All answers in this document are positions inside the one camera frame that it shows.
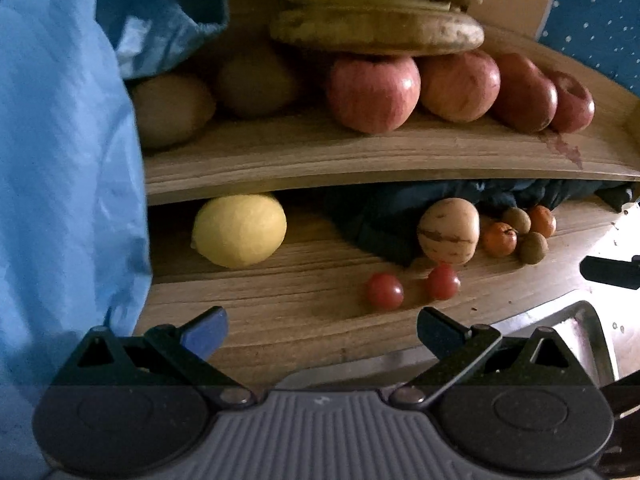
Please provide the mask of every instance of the curved wooden shelf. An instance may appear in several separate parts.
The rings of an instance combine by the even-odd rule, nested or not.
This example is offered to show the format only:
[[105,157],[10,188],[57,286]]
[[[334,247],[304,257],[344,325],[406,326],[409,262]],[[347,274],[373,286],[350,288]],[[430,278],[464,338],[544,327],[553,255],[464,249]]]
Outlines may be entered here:
[[[228,311],[230,333],[212,362],[254,385],[274,384],[301,368],[418,344],[415,317],[425,297],[417,278],[428,271],[426,260],[400,269],[343,241],[312,205],[283,200],[289,230],[276,253],[248,269],[222,269],[190,248],[199,205],[150,211],[154,284],[137,332],[161,323],[180,325],[220,304]],[[617,215],[598,200],[566,202],[556,216],[558,232],[542,263],[523,267],[515,258],[496,260],[478,249],[460,269],[460,293],[437,306],[462,323],[495,322],[575,288],[590,288],[578,272],[588,253],[618,259],[640,253],[636,206]],[[401,277],[402,310],[370,313],[362,284],[381,270]]]
[[417,109],[389,136],[360,136],[324,107],[257,121],[214,120],[192,142],[145,157],[150,205],[238,192],[444,178],[640,180],[640,153],[623,124],[638,98],[603,75],[516,34],[486,28],[489,53],[520,51],[585,83],[596,118],[564,136],[580,152],[568,160],[539,136],[482,118],[452,124]]

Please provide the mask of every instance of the stack of bread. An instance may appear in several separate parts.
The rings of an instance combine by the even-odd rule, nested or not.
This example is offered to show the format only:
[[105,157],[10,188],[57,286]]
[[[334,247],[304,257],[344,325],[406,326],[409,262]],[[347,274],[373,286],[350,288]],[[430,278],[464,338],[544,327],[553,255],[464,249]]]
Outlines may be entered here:
[[437,56],[477,48],[482,27],[461,8],[482,0],[283,0],[274,40],[318,50]]

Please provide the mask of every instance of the pink apple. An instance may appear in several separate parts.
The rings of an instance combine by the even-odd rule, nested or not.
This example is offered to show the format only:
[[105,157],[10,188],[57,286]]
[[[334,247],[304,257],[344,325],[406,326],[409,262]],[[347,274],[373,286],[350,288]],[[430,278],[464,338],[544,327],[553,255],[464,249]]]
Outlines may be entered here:
[[420,73],[410,57],[369,60],[340,56],[329,72],[326,96],[335,119],[364,134],[401,126],[420,97]]
[[556,70],[546,76],[558,90],[558,110],[551,121],[551,129],[559,134],[573,134],[589,126],[596,112],[591,92],[565,72]]
[[481,50],[418,60],[422,77],[420,102],[432,114],[468,123],[482,117],[500,91],[500,71]]
[[500,69],[500,92],[492,113],[524,134],[544,130],[558,108],[558,92],[551,79],[522,54],[503,54],[495,62]]

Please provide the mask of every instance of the blue wall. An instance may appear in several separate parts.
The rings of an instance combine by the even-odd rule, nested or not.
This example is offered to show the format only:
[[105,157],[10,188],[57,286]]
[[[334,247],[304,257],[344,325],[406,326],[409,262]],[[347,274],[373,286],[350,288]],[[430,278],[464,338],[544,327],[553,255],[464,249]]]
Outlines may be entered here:
[[554,0],[540,43],[640,97],[640,0]]

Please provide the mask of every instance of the red cherry tomato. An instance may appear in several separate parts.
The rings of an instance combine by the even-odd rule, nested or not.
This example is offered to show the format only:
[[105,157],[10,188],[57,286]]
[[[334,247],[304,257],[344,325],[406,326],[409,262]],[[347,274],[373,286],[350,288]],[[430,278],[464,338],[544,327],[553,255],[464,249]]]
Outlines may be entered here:
[[367,282],[367,299],[380,310],[395,310],[404,300],[402,283],[388,272],[376,272]]
[[432,300],[448,300],[460,290],[460,279],[449,264],[440,264],[424,280],[424,288]]

